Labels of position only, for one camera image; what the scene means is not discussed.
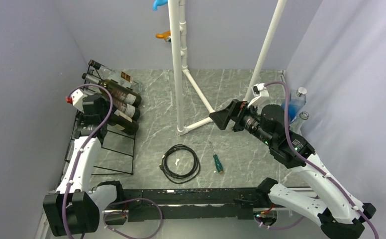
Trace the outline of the dark green wine bottle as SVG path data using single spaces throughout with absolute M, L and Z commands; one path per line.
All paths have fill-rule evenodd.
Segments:
M 110 80 L 110 79 L 101 80 L 87 73 L 82 74 L 82 79 L 86 80 L 89 83 L 100 85 L 106 88 L 115 99 L 121 102 L 130 104 L 137 108 L 141 105 L 142 97 L 138 93 L 132 91 L 129 88 L 119 85 L 114 80 Z

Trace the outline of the tall dark wine bottle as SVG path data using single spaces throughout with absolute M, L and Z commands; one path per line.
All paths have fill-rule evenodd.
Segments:
M 108 118 L 107 123 L 128 135 L 135 135 L 139 129 L 138 123 L 120 110 L 113 112 Z

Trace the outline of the clear glass liquor bottle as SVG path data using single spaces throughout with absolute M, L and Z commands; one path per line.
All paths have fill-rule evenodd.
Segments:
M 92 59 L 88 62 L 88 65 L 94 68 L 94 74 L 100 79 L 114 80 L 121 86 L 129 88 L 136 93 L 141 93 L 143 90 L 141 82 L 122 70 L 111 69 Z

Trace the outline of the small clear glass bottle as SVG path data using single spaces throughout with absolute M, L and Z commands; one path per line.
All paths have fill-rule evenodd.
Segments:
M 299 135 L 302 135 L 302 126 L 303 124 L 309 119 L 309 113 L 306 111 L 302 111 L 299 113 L 297 117 L 294 118 L 294 120 L 289 125 L 289 128 L 294 133 L 297 133 Z

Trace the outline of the blue glass bottle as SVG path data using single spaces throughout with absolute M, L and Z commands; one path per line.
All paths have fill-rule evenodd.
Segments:
M 293 122 L 306 104 L 307 89 L 299 87 L 285 91 L 285 99 L 281 104 L 282 112 L 290 122 Z

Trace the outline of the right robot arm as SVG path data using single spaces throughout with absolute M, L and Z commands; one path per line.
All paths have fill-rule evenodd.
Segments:
M 331 239 L 358 239 L 376 212 L 345 190 L 323 165 L 313 146 L 286 124 L 284 109 L 266 105 L 258 114 L 246 102 L 233 100 L 225 109 L 209 114 L 224 130 L 230 121 L 233 131 L 246 130 L 264 143 L 273 158 L 298 174 L 314 191 L 316 198 L 304 196 L 266 178 L 256 188 L 259 205 L 284 206 L 317 224 Z

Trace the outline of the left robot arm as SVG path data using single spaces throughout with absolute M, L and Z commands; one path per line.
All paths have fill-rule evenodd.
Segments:
M 75 131 L 74 151 L 67 171 L 55 193 L 45 196 L 43 208 L 52 234 L 56 237 L 95 232 L 102 212 L 110 206 L 119 209 L 124 205 L 125 195 L 119 181 L 99 183 L 89 193 L 89 183 L 94 162 L 107 134 L 106 119 L 110 104 L 98 94 L 76 99 L 81 103 L 81 124 Z

